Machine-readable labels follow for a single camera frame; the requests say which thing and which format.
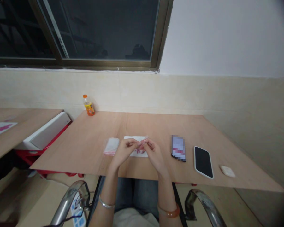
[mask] orange juice bottle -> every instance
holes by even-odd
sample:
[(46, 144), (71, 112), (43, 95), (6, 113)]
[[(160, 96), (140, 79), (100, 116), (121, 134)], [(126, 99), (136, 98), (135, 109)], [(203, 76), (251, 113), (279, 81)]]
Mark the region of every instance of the orange juice bottle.
[(92, 102), (89, 101), (89, 99), (87, 98), (87, 95), (83, 95), (83, 98), (84, 98), (83, 104), (85, 105), (87, 114), (88, 114), (89, 116), (95, 115), (94, 108), (92, 107)]

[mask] bottle label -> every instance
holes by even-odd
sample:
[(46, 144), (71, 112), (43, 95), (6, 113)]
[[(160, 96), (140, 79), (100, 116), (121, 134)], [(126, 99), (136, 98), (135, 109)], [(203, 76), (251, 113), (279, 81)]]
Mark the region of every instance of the bottle label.
[(85, 106), (85, 108), (86, 108), (86, 110), (87, 110), (87, 112), (88, 113), (92, 113), (92, 114), (94, 114), (95, 113), (95, 111), (94, 111), (94, 108), (92, 107), (92, 104), (88, 104), (88, 105), (84, 105)]

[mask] smartphone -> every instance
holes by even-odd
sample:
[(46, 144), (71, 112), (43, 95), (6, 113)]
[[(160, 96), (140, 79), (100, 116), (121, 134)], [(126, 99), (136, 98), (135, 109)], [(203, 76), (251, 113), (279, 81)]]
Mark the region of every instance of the smartphone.
[(185, 140), (183, 137), (171, 136), (171, 156), (179, 161), (186, 162)]
[(211, 158), (207, 150), (204, 150), (200, 147), (194, 147), (194, 163), (195, 170), (198, 173), (210, 179), (214, 178)]

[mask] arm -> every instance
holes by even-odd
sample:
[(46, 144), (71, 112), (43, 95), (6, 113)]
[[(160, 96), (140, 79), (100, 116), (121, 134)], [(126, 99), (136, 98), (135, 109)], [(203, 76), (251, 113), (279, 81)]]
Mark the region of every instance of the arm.
[[(136, 149), (141, 143), (135, 139), (122, 140), (119, 147), (113, 157), (113, 160), (108, 168), (108, 172), (105, 178), (105, 182), (101, 192), (101, 200), (107, 205), (115, 205), (117, 196), (117, 185), (118, 185), (118, 171), (120, 165), (126, 161), (130, 154)], [(89, 227), (92, 226), (113, 226), (115, 209), (108, 209), (104, 207), (99, 201), (92, 215)]]
[[(158, 172), (159, 193), (158, 205), (165, 211), (172, 212), (177, 209), (174, 190), (169, 176), (167, 167), (164, 163), (160, 147), (150, 139), (142, 141), (142, 145), (146, 150), (150, 162)], [(168, 218), (159, 213), (160, 226), (182, 226), (180, 217)]]

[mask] white phone case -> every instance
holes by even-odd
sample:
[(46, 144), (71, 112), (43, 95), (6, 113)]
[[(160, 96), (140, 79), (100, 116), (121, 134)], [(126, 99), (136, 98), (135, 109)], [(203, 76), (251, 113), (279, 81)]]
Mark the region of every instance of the white phone case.
[(194, 161), (195, 170), (196, 170), (198, 173), (200, 173), (201, 175), (203, 175), (203, 176), (205, 176), (205, 177), (207, 177), (207, 178), (209, 178), (209, 179), (213, 179), (213, 178), (214, 178), (214, 170), (213, 170), (213, 168), (212, 168), (210, 153), (209, 153), (207, 150), (204, 150), (203, 148), (200, 148), (200, 147), (198, 147), (198, 148), (200, 148), (200, 149), (202, 149), (202, 150), (208, 152), (208, 154), (209, 154), (209, 160), (210, 160), (210, 166), (211, 166), (211, 171), (212, 171), (212, 177), (209, 177), (209, 176), (205, 175), (204, 173), (200, 172), (199, 170), (197, 170), (197, 168), (196, 168), (196, 147), (197, 147), (197, 146), (195, 146), (195, 147), (193, 148), (193, 161)]

